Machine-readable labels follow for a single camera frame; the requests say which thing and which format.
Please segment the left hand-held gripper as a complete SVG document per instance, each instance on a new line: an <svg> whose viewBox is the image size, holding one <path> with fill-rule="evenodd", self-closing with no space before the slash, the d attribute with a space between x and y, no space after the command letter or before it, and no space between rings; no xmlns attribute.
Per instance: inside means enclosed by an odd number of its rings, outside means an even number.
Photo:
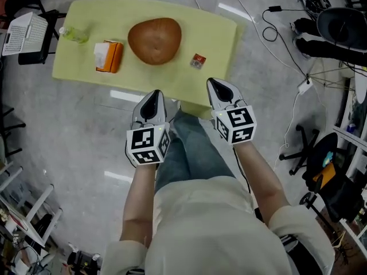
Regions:
<svg viewBox="0 0 367 275"><path fill-rule="evenodd" d="M148 120L160 124L144 123ZM171 143L170 124L165 121L165 100L160 90L145 95L135 106L125 146L126 157L134 168L163 163Z"/></svg>

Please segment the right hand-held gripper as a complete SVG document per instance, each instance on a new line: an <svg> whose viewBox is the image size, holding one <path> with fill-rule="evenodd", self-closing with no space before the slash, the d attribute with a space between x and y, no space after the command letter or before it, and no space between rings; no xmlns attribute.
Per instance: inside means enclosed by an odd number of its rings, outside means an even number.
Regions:
<svg viewBox="0 0 367 275"><path fill-rule="evenodd" d="M257 127L255 114L251 105L246 106L238 87L219 78L208 78L206 88L213 109L236 107L212 111L214 127L220 136L229 145L252 141Z"/></svg>

